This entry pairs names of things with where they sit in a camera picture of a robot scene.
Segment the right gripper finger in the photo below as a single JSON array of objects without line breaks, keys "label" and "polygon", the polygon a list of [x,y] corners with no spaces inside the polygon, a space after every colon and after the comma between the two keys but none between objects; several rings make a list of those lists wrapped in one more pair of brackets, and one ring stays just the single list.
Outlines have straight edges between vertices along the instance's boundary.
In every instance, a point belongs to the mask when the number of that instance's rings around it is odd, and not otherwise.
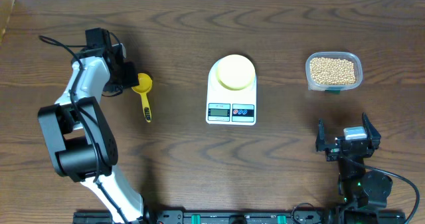
[{"label": "right gripper finger", "polygon": [[329,152],[331,145],[326,142],[325,139],[325,128],[323,120],[319,119],[318,133],[315,141],[315,149],[317,152]]},{"label": "right gripper finger", "polygon": [[367,134],[367,139],[370,142],[370,146],[372,149],[377,150],[381,143],[381,135],[377,131],[377,129],[371,124],[367,114],[365,112],[362,113],[362,122],[363,128]]}]

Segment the yellow measuring scoop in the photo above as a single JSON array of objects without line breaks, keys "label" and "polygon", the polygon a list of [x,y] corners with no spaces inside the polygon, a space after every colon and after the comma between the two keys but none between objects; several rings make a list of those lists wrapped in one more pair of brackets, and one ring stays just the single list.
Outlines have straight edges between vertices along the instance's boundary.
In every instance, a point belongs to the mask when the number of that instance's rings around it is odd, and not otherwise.
[{"label": "yellow measuring scoop", "polygon": [[142,72],[137,75],[137,79],[138,84],[136,86],[133,86],[131,89],[140,95],[145,121],[150,123],[152,121],[152,112],[147,94],[151,91],[153,87],[153,80],[150,75]]}]

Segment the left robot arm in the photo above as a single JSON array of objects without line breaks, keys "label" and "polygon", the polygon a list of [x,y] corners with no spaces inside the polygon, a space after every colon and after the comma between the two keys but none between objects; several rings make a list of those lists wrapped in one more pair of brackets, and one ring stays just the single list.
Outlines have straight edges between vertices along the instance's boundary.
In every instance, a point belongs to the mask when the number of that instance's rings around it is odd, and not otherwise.
[{"label": "left robot arm", "polygon": [[112,223],[155,223],[156,216],[118,167],[118,148],[100,108],[105,92],[136,83],[121,44],[88,45],[75,53],[62,95],[38,112],[55,172],[82,184],[107,207]]}]

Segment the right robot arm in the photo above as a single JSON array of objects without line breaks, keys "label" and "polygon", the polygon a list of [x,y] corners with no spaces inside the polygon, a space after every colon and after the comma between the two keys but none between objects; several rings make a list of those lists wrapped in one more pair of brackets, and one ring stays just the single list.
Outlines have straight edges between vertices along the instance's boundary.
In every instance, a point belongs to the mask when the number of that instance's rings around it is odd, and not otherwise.
[{"label": "right robot arm", "polygon": [[328,162],[339,168],[338,192],[343,203],[328,209],[323,223],[404,223],[401,211],[386,210],[393,181],[389,174],[368,168],[364,159],[379,148],[381,135],[362,114],[362,126],[344,129],[344,135],[328,142],[320,120],[315,149],[324,152]]}]

